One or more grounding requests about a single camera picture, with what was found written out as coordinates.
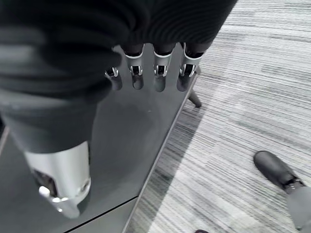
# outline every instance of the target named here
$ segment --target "gray carpet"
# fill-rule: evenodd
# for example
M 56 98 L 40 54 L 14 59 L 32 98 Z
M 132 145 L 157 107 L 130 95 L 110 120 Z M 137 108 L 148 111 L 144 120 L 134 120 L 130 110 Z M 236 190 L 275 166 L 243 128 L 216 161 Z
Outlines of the gray carpet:
M 240 0 L 201 61 L 129 233 L 294 233 L 254 168 L 270 150 L 311 185 L 311 3 Z

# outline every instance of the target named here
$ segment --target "shoe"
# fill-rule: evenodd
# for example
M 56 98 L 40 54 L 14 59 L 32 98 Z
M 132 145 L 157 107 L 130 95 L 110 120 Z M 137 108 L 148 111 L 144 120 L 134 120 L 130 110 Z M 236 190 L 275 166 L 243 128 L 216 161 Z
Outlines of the shoe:
M 196 230 L 195 233 L 208 233 L 207 231 L 203 231 L 203 230 Z
M 268 151 L 258 151 L 254 164 L 269 181 L 287 193 L 290 189 L 306 186 L 285 162 Z

